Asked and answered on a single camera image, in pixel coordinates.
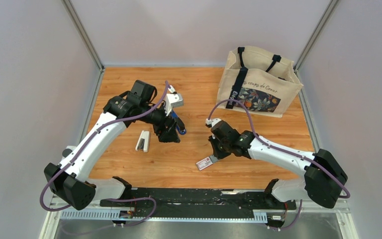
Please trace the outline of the blue stapler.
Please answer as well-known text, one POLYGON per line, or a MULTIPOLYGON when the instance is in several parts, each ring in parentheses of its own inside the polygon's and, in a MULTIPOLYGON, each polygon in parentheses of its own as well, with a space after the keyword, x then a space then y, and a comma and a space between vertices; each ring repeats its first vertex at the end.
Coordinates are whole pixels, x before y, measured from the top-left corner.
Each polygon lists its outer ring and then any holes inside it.
POLYGON ((176 130, 180 135, 185 135, 187 133, 184 122, 180 119, 180 117, 174 112, 171 111, 171 116, 177 123, 176 130))

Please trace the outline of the red white staple box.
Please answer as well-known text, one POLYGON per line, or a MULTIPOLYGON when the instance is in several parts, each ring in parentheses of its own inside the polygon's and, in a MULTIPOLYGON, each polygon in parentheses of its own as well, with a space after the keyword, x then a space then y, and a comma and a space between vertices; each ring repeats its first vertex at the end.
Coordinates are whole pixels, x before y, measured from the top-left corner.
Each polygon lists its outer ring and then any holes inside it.
POLYGON ((198 161, 196 163, 196 166, 197 166, 199 171, 202 171, 202 170, 208 168, 209 166, 213 165, 214 163, 216 163, 218 161, 219 161, 219 159, 217 157, 215 157, 214 155, 210 155, 210 156, 198 161))

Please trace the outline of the white stapler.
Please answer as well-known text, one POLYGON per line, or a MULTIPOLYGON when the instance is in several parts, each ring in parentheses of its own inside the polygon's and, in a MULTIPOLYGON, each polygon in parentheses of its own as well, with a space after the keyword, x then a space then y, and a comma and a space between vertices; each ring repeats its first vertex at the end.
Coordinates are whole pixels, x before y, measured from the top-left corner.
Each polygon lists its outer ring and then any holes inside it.
POLYGON ((140 133, 137 144, 135 146, 135 151, 143 151, 147 153, 149 151, 150 144, 150 132, 147 130, 143 130, 140 133))

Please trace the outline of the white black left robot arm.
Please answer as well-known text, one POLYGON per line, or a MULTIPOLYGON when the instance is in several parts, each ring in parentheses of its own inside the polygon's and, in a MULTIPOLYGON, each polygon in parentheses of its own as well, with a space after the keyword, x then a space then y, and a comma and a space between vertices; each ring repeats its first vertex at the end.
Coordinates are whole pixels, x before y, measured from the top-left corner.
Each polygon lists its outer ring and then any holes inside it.
POLYGON ((44 169, 47 184, 40 195, 43 209, 55 212, 45 205, 43 197, 49 189, 67 203, 63 209, 86 208, 93 201, 113 199, 119 206, 127 206, 132 200, 127 182, 120 177, 106 180, 91 179, 90 173, 111 143, 133 122, 152 125, 159 142, 179 143, 178 121, 174 108, 184 104, 183 97, 169 83, 158 102, 153 103, 157 89, 136 80, 132 89, 112 97, 103 107, 97 122, 74 147, 67 147, 58 164, 49 163, 44 169))

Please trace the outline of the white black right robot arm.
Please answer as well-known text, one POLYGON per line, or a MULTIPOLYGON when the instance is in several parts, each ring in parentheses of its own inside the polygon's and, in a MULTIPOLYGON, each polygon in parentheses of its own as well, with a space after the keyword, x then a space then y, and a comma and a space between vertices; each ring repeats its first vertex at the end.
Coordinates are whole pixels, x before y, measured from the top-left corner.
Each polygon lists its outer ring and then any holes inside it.
POLYGON ((283 202, 308 200, 332 209, 340 198, 349 198, 345 188, 348 176, 331 152, 300 151, 274 143, 251 131, 239 133, 221 119, 207 119, 208 138, 214 160, 230 155, 268 162, 298 176, 297 179, 273 179, 265 188, 264 202, 275 209, 283 202))

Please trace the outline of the beige floral tote bag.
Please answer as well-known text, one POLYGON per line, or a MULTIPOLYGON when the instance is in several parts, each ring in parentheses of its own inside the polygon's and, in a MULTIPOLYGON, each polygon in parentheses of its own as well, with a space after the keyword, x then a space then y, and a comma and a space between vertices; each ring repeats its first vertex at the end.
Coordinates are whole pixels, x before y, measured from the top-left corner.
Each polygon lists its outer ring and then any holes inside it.
POLYGON ((293 61, 243 46, 228 53, 216 101, 222 109, 281 118, 302 87, 293 61))

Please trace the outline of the aluminium frame rail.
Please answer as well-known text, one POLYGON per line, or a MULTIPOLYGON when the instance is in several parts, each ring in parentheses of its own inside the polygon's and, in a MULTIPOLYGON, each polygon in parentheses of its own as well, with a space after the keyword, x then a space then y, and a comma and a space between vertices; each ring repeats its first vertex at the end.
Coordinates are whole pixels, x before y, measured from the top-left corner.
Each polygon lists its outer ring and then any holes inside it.
POLYGON ((40 233, 42 239, 56 234, 61 219, 103 220, 120 224, 126 221, 254 223, 276 232, 294 228, 301 216, 309 213, 322 218, 334 214, 336 228, 345 239, 356 239, 358 233, 345 200, 333 209, 313 201, 280 202, 264 190, 129 188, 126 198, 91 202, 82 210, 67 208, 47 215, 40 233), (300 217, 291 219, 296 213, 300 217))

